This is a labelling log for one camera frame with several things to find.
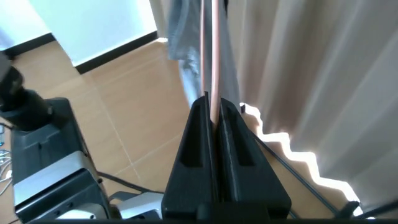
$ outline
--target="black baseboard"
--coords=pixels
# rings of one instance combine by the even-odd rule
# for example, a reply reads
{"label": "black baseboard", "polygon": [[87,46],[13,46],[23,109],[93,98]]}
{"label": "black baseboard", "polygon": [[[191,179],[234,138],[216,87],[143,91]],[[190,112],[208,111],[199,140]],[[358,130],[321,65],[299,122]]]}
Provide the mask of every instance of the black baseboard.
{"label": "black baseboard", "polygon": [[43,36],[34,38],[33,40],[29,40],[27,42],[10,47],[6,50],[3,50],[3,53],[12,59],[22,53],[28,52],[30,50],[33,50],[37,47],[40,47],[42,45],[48,44],[53,41],[55,41],[55,37],[51,33],[49,33],[49,34],[45,34]]}
{"label": "black baseboard", "polygon": [[100,55],[96,58],[93,58],[83,64],[80,64],[80,65],[76,66],[76,69],[78,70],[78,72],[80,74],[84,74],[96,67],[99,67],[99,66],[105,64],[106,62],[110,62],[113,59],[116,59],[116,58],[118,58],[134,49],[137,49],[143,45],[146,45],[156,39],[157,39],[157,32],[156,31],[151,32],[150,34],[147,34],[143,37],[140,37],[136,40],[126,43],[114,50],[106,52],[105,54]]}

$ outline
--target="pink cord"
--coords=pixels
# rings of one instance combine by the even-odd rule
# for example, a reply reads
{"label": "pink cord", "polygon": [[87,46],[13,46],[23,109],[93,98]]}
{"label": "pink cord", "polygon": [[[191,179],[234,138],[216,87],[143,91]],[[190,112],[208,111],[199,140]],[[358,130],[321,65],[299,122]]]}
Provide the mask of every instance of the pink cord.
{"label": "pink cord", "polygon": [[211,105],[210,119],[213,122],[213,131],[218,126],[220,113],[220,22],[218,17],[218,0],[211,2],[212,18],[212,68],[211,68]]}
{"label": "pink cord", "polygon": [[205,0],[201,0],[200,10],[200,71],[201,93],[205,95]]}

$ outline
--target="gray cloth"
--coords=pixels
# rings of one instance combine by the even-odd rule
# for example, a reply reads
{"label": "gray cloth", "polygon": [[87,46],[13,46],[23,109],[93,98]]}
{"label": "gray cloth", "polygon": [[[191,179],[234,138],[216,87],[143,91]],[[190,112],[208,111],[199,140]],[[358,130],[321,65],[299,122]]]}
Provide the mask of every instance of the gray cloth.
{"label": "gray cloth", "polygon": [[[236,78],[226,12],[220,9],[220,92],[239,109]],[[173,0],[169,18],[169,58],[178,60],[185,95],[191,105],[200,97],[200,6],[201,1]],[[205,90],[211,93],[211,0],[205,3]]]}

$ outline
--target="wall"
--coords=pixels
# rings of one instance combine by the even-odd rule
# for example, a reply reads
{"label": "wall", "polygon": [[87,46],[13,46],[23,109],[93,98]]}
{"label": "wall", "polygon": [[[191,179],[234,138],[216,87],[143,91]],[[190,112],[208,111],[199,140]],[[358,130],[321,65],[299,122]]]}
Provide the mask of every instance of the wall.
{"label": "wall", "polygon": [[156,30],[149,1],[30,2],[74,66]]}
{"label": "wall", "polygon": [[28,0],[0,1],[0,50],[49,32]]}

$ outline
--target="curtain fold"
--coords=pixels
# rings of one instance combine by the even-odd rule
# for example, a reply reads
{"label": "curtain fold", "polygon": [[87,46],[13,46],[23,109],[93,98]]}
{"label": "curtain fold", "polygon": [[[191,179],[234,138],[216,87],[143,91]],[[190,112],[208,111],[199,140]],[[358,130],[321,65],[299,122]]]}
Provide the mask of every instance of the curtain fold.
{"label": "curtain fold", "polygon": [[229,1],[241,101],[365,210],[398,198],[397,12],[395,0]]}

